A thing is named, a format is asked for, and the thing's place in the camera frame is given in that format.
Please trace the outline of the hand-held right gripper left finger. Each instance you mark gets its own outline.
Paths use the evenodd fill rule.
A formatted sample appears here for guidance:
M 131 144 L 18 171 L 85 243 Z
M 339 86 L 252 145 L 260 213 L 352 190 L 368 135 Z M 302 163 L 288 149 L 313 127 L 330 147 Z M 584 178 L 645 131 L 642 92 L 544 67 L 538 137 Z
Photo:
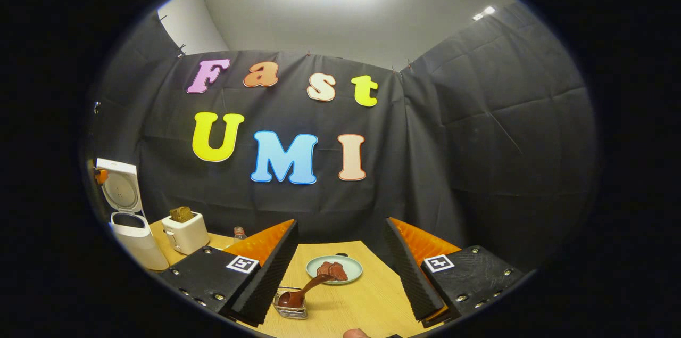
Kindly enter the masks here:
M 202 246 L 160 273 L 198 306 L 242 323 L 263 324 L 298 246 L 298 224 L 280 222 L 226 249 Z

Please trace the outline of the pale green plate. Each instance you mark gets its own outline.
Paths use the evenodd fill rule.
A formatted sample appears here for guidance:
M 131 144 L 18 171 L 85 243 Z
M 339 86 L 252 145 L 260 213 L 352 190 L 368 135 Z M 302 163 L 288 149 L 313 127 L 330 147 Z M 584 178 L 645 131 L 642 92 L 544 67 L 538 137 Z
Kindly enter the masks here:
M 324 255 L 321 257 L 316 257 L 310 260 L 305 267 L 305 270 L 309 277 L 314 278 L 317 275 L 317 269 L 319 269 L 324 262 L 340 263 L 343 266 L 343 271 L 347 276 L 345 281 L 331 280 L 325 282 L 326 285 L 345 285 L 354 282 L 359 279 L 364 272 L 362 265 L 355 259 L 350 257 L 345 257 L 344 255 Z

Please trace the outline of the white rice cooker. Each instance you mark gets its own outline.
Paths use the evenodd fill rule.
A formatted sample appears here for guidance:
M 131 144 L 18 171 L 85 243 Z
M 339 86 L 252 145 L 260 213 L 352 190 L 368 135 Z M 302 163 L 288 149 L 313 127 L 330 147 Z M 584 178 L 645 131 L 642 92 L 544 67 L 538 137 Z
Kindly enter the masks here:
M 98 158 L 95 168 L 109 171 L 109 178 L 100 187 L 105 200 L 114 209 L 109 225 L 117 241 L 144 268 L 153 271 L 168 269 L 170 264 L 156 243 L 144 214 L 137 167 Z

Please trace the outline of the metal wire chopstick holder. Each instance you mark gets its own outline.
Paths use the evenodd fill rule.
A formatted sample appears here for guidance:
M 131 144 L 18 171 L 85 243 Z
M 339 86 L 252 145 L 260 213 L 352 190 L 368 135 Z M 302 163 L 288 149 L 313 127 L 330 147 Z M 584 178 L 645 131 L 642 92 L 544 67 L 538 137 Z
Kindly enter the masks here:
M 291 307 L 285 307 L 285 306 L 280 306 L 279 305 L 279 300 L 280 297 L 282 297 L 285 292 L 297 292 L 300 291 L 302 288 L 299 287 L 289 287 L 289 286 L 280 286 L 277 288 L 276 295 L 274 299 L 272 300 L 272 306 L 274 309 L 277 311 L 282 318 L 289 318 L 289 319 L 308 319 L 308 311 L 306 308 L 306 302 L 303 301 L 303 304 L 300 308 L 291 308 Z

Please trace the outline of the white toaster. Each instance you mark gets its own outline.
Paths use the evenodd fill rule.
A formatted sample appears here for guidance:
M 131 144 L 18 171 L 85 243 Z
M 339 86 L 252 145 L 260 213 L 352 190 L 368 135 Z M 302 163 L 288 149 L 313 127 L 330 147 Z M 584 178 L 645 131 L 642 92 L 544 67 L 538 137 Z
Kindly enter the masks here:
M 170 215 L 161 219 L 163 233 L 170 245 L 178 253 L 185 255 L 194 253 L 211 241 L 203 215 L 197 212 L 192 214 L 194 215 L 192 219 L 186 222 L 172 220 Z

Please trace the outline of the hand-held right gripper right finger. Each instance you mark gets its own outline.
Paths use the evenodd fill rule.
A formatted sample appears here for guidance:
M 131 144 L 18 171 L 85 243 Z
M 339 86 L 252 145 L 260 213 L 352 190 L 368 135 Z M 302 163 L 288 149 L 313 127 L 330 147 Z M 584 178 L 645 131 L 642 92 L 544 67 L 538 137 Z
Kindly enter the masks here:
M 396 218 L 385 219 L 384 238 L 413 315 L 423 327 L 489 306 L 526 275 L 478 244 L 458 248 Z

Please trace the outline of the dark wooden spoon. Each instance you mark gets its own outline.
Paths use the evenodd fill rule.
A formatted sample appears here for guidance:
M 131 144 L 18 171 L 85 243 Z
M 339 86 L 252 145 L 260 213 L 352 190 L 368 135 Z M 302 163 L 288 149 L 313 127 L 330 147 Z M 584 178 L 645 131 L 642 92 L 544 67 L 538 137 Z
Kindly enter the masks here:
M 276 306 L 288 309 L 301 309 L 303 307 L 305 296 L 308 291 L 312 290 L 314 287 L 320 284 L 323 284 L 331 280 L 335 280 L 335 277 L 333 277 L 333 275 L 329 274 L 317 275 L 313 279 L 309 280 L 309 282 L 301 290 L 294 292 L 287 291 L 285 293 L 282 293 L 282 295 L 279 296 L 279 300 L 277 301 Z

